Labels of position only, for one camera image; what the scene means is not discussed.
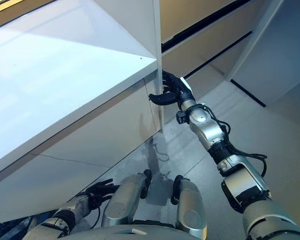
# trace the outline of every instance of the black cable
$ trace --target black cable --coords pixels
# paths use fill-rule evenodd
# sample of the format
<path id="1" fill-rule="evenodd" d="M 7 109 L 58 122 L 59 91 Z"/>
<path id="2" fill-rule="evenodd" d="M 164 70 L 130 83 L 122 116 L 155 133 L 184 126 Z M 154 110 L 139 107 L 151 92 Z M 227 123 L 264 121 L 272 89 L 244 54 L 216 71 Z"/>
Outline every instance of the black cable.
<path id="1" fill-rule="evenodd" d="M 97 217 L 97 219 L 96 219 L 96 221 L 95 221 L 95 223 L 93 224 L 93 226 L 92 227 L 90 227 L 90 229 L 93 229 L 96 225 L 97 225 L 97 223 L 98 223 L 98 221 L 99 221 L 99 218 L 100 218 L 100 214 L 101 214 L 101 211 L 100 211 L 100 207 L 98 206 L 98 211 L 99 211 L 99 213 L 98 213 L 98 217 Z"/>
<path id="2" fill-rule="evenodd" d="M 234 154 L 234 155 L 240 155 L 240 156 L 260 160 L 263 163 L 263 170 L 262 170 L 262 173 L 261 173 L 261 177 L 264 177 L 266 175 L 266 172 L 267 172 L 267 163 L 266 163 L 267 156 L 263 155 L 263 154 L 259 154 L 259 153 L 246 153 L 244 151 L 240 151 L 237 148 L 235 148 L 235 146 L 233 146 L 232 143 L 229 140 L 229 134 L 230 134 L 230 131 L 231 131 L 230 124 L 228 124 L 225 121 L 221 121 L 221 120 L 217 119 L 214 112 L 208 106 L 205 105 L 204 110 L 211 116 L 212 120 L 216 121 L 216 123 L 219 125 L 219 127 L 223 131 L 223 133 L 224 133 L 224 142 L 227 145 L 227 149 L 230 151 L 230 153 Z"/>

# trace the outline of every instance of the silver casing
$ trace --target silver casing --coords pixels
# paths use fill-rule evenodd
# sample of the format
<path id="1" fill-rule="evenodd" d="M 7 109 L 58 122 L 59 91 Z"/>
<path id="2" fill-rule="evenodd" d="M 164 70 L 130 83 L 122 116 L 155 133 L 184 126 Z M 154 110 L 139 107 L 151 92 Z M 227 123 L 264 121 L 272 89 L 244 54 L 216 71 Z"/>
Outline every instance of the silver casing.
<path id="1" fill-rule="evenodd" d="M 91 212 L 91 209 L 89 208 L 89 196 L 79 195 L 74 197 L 69 202 L 63 204 L 55 214 L 61 210 L 69 210 L 73 212 L 75 216 L 75 224 L 78 224 L 82 218 L 89 215 Z"/>
<path id="2" fill-rule="evenodd" d="M 146 178 L 138 173 L 121 184 L 104 210 L 101 227 L 132 224 Z"/>
<path id="3" fill-rule="evenodd" d="M 197 186 L 186 178 L 180 182 L 175 227 L 199 239 L 207 239 L 207 220 L 201 194 Z"/>
<path id="4" fill-rule="evenodd" d="M 37 225 L 23 237 L 23 240 L 55 240 L 62 233 L 58 229 Z"/>
<path id="5" fill-rule="evenodd" d="M 249 205 L 243 213 L 245 234 L 252 239 L 264 238 L 275 232 L 286 232 L 271 240 L 300 240 L 300 227 L 290 215 L 272 200 L 256 201 Z"/>
<path id="6" fill-rule="evenodd" d="M 181 108 L 185 111 L 195 104 L 194 100 L 188 100 L 181 105 Z M 207 151 L 213 144 L 224 139 L 224 133 L 217 122 L 212 120 L 202 108 L 192 111 L 189 116 L 189 127 L 198 136 L 199 141 Z"/>
<path id="7" fill-rule="evenodd" d="M 156 225 L 116 225 L 82 231 L 64 240 L 198 240 L 178 229 Z"/>
<path id="8" fill-rule="evenodd" d="M 264 179 L 244 156 L 231 155 L 219 162 L 217 169 L 221 173 L 225 173 L 236 165 L 243 165 L 244 167 L 225 177 L 224 184 L 240 206 L 241 202 L 237 197 L 253 187 L 257 187 L 260 193 L 268 191 L 268 197 L 271 198 L 270 189 Z"/>

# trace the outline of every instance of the white panel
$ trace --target white panel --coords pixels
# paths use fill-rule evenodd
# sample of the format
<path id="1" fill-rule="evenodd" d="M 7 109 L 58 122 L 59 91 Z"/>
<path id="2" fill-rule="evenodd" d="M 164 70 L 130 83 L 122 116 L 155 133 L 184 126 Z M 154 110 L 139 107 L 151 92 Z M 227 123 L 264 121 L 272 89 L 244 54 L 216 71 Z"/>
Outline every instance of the white panel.
<path id="1" fill-rule="evenodd" d="M 300 83 L 272 102 L 268 109 L 300 125 Z"/>
<path id="2" fill-rule="evenodd" d="M 156 70 L 143 55 L 93 0 L 55 1 L 0 27 L 0 170 Z"/>
<path id="3" fill-rule="evenodd" d="M 161 41 L 213 14 L 234 0 L 161 0 Z"/>
<path id="4" fill-rule="evenodd" d="M 94 1 L 115 18 L 117 22 L 134 36 L 153 56 L 157 56 L 153 3 L 153 1 L 156 0 Z"/>
<path id="5" fill-rule="evenodd" d="M 260 9 L 259 16 L 256 18 L 256 22 L 258 23 L 255 29 L 253 30 L 253 35 L 250 37 L 247 46 L 242 51 L 241 56 L 238 58 L 233 68 L 227 74 L 225 78 L 226 81 L 230 81 L 234 77 L 234 75 L 236 74 L 236 72 L 238 71 L 242 63 L 246 60 L 251 50 L 255 47 L 260 37 L 267 29 L 269 23 L 277 14 L 283 2 L 284 0 L 272 0 L 272 1 L 267 1 L 263 4 L 263 6 Z"/>
<path id="6" fill-rule="evenodd" d="M 204 29 L 162 57 L 162 67 L 184 76 L 252 30 L 264 0 L 246 4 L 238 11 Z"/>
<path id="7" fill-rule="evenodd" d="M 226 76 L 235 65 L 250 38 L 251 37 L 248 36 L 237 45 L 229 49 L 227 52 L 219 56 L 211 63 L 211 66 L 217 69 L 222 75 Z"/>
<path id="8" fill-rule="evenodd" d="M 233 79 L 266 105 L 300 83 L 300 0 L 286 0 Z"/>
<path id="9" fill-rule="evenodd" d="M 143 80 L 97 108 L 86 119 L 89 122 L 85 119 L 76 122 L 71 128 L 81 125 L 80 128 L 42 155 L 112 167 L 156 133 Z"/>
<path id="10" fill-rule="evenodd" d="M 107 170 L 37 156 L 0 182 L 0 223 L 56 209 Z"/>

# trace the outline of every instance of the white shelf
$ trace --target white shelf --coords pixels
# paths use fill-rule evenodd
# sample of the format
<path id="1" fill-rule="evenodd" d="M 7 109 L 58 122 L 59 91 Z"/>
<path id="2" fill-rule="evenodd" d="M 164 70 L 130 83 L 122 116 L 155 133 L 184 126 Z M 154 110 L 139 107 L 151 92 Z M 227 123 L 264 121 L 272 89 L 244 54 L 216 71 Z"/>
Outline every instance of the white shelf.
<path id="1" fill-rule="evenodd" d="M 93 0 L 58 0 L 0 27 L 0 171 L 157 67 Z"/>

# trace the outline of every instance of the floor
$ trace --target floor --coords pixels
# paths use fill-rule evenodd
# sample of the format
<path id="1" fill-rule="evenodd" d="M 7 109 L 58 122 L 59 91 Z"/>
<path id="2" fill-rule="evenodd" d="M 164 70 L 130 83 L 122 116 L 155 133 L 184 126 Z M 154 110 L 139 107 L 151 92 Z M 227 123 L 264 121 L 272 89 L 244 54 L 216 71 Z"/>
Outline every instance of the floor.
<path id="1" fill-rule="evenodd" d="M 238 149 L 268 155 L 265 180 L 273 198 L 300 224 L 300 126 L 262 108 L 229 82 L 223 81 L 197 102 L 202 101 L 231 125 L 230 140 Z M 221 189 L 223 178 L 196 135 L 175 119 L 166 124 L 164 133 L 165 137 L 154 135 L 97 181 L 113 178 L 119 184 L 129 175 L 150 169 L 153 178 L 149 193 L 140 200 L 134 219 L 174 224 L 177 207 L 170 203 L 170 195 L 174 178 L 183 175 L 201 192 L 208 239 L 245 239 L 242 215 L 230 207 Z M 257 160 L 251 162 L 262 170 Z M 97 213 L 93 211 L 82 221 L 82 229 L 95 222 Z"/>

